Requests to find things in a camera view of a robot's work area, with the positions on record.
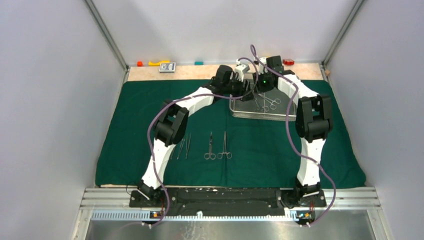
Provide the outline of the metal mesh instrument tray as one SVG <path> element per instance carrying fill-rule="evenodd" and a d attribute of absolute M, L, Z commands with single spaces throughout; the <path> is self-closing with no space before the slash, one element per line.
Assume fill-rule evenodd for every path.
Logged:
<path fill-rule="evenodd" d="M 262 87 L 266 83 L 265 80 L 278 80 L 278 76 L 271 74 L 264 74 L 266 76 L 261 76 L 256 87 Z M 242 86 L 245 87 L 245 91 L 248 92 L 247 84 L 249 87 L 253 87 L 256 80 L 255 73 L 247 73 L 244 75 L 244 80 Z M 253 98 L 247 101 L 230 100 L 229 101 L 229 110 L 233 117 L 236 118 L 245 118 L 245 119 L 256 119 L 256 120 L 271 120 L 271 121 L 285 121 L 286 120 L 286 110 L 290 97 L 285 93 L 281 92 L 274 87 L 273 89 L 265 92 L 260 92 L 257 88 L 252 92 Z M 297 107 L 293 101 L 289 114 L 289 122 L 296 120 Z"/>

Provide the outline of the dark green surgical drape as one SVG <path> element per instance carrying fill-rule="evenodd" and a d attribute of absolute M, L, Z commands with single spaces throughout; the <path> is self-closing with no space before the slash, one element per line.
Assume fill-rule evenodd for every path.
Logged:
<path fill-rule="evenodd" d="M 126 82 L 118 98 L 96 167 L 95 184 L 136 185 L 149 165 L 151 152 L 147 130 L 165 100 L 185 97 L 205 83 L 194 80 Z M 330 189 L 363 187 L 366 175 L 352 149 L 350 137 L 336 100 L 332 101 L 333 129 L 321 157 L 325 174 L 321 186 Z M 218 159 L 224 132 L 232 158 Z M 210 133 L 216 159 L 206 160 Z M 283 121 L 233 117 L 229 101 L 221 99 L 188 119 L 191 134 L 188 158 L 186 147 L 177 159 L 176 149 L 168 161 L 163 183 L 169 186 L 216 186 L 236 188 L 292 188 L 300 166 L 297 149 L 301 141 L 295 124 Z"/>

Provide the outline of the surgical scissors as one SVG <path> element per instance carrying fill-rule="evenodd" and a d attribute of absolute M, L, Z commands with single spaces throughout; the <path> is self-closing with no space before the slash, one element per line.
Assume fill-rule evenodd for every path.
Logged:
<path fill-rule="evenodd" d="M 210 132 L 209 141 L 208 141 L 208 150 L 203 155 L 205 160 L 215 160 L 217 155 L 213 153 L 213 133 Z"/>

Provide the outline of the steel tweezers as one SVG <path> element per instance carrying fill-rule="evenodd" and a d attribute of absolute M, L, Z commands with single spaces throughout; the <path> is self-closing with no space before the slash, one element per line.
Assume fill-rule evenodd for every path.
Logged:
<path fill-rule="evenodd" d="M 180 142 L 179 148 L 178 148 L 178 153 L 177 153 L 177 160 L 180 158 L 181 152 L 184 148 L 184 143 L 185 143 L 185 139 L 183 138 Z"/>
<path fill-rule="evenodd" d="M 186 143 L 185 158 L 187 159 L 188 155 L 189 155 L 190 143 L 191 143 L 191 134 L 190 133 L 187 134 L 185 143 Z"/>

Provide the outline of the surgical forceps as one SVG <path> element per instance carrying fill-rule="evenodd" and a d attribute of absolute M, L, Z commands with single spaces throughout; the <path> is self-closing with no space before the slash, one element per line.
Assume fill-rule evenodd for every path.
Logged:
<path fill-rule="evenodd" d="M 259 102 L 259 100 L 257 100 L 256 98 L 254 99 L 254 102 L 256 104 L 256 107 L 257 107 L 256 109 L 258 111 L 263 111 L 264 113 L 267 113 L 270 110 L 270 108 L 268 106 L 261 105 L 260 102 Z"/>

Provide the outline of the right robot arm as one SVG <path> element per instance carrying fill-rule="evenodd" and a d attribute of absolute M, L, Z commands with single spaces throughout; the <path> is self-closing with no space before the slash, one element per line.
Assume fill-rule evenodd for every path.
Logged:
<path fill-rule="evenodd" d="M 300 166 L 296 175 L 293 200 L 307 206 L 321 189 L 322 151 L 333 129 L 332 99 L 307 87 L 291 70 L 284 70 L 280 56 L 256 58 L 259 68 L 258 90 L 277 89 L 296 106 L 295 129 L 301 140 Z"/>

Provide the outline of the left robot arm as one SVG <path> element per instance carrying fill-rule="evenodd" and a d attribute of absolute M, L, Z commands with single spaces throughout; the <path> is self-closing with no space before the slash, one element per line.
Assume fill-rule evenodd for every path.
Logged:
<path fill-rule="evenodd" d="M 166 165 L 173 149 L 185 136 L 189 117 L 221 97 L 246 96 L 251 91 L 249 83 L 244 80 L 249 69 L 247 64 L 239 64 L 235 68 L 220 65 L 208 83 L 182 99 L 163 103 L 158 116 L 149 126 L 149 130 L 154 131 L 154 139 L 150 142 L 152 154 L 137 187 L 141 200 L 147 206 L 154 207 L 160 202 L 159 188 Z"/>

